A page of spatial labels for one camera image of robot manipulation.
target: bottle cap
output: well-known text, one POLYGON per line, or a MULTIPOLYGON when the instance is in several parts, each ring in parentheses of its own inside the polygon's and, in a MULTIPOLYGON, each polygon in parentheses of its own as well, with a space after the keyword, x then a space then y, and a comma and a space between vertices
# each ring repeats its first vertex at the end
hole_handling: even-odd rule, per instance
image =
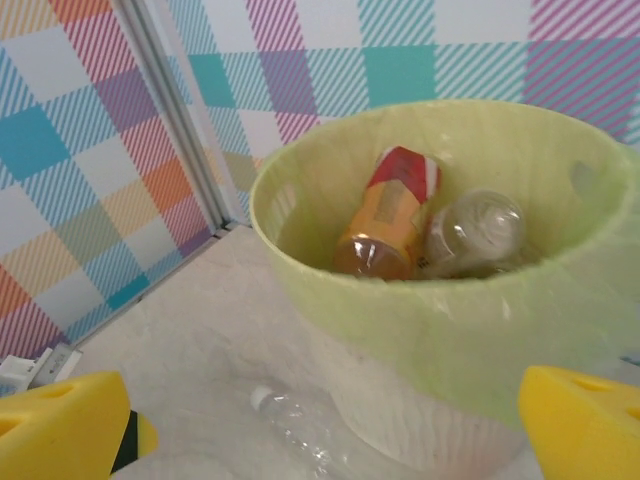
POLYGON ((260 385, 256 387, 256 389, 251 393, 251 407, 257 412, 260 410, 260 405, 263 400, 267 398, 269 395, 273 394, 273 390, 266 385, 260 385))

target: bottle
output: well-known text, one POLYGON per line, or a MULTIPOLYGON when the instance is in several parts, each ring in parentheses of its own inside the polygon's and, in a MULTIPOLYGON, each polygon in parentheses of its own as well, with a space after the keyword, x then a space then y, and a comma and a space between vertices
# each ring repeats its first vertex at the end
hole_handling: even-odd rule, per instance
POLYGON ((524 236, 514 201, 491 190, 471 191, 429 220, 421 276, 451 278, 494 266, 495 273, 509 271, 505 262, 520 250, 524 236))
POLYGON ((418 472, 361 440, 335 409, 295 392, 258 386, 251 406, 315 468, 318 477, 336 480, 418 480, 418 472))
POLYGON ((404 147, 384 152, 362 207, 338 240, 335 271, 384 280, 412 278, 428 200, 438 190, 440 177, 433 158, 404 147))

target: pastel plaid pattern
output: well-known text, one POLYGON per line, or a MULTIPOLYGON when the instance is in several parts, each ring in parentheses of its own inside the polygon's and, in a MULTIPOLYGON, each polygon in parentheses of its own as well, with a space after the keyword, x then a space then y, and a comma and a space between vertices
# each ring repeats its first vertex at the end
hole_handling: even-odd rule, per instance
POLYGON ((637 0, 168 3, 245 208, 270 151, 392 103, 524 102, 640 147, 637 0))
POLYGON ((0 1, 0 359, 84 338, 211 236, 135 48, 108 0, 0 1))

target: wall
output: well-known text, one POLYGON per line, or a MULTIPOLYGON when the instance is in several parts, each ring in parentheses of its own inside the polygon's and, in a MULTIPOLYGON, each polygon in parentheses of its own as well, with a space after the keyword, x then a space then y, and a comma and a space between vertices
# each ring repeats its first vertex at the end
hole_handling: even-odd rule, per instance
POLYGON ((108 0, 0 0, 0 359, 98 328, 211 235, 108 0))
POLYGON ((638 0, 167 1, 245 208, 271 151, 391 103, 530 103, 640 148, 638 0))

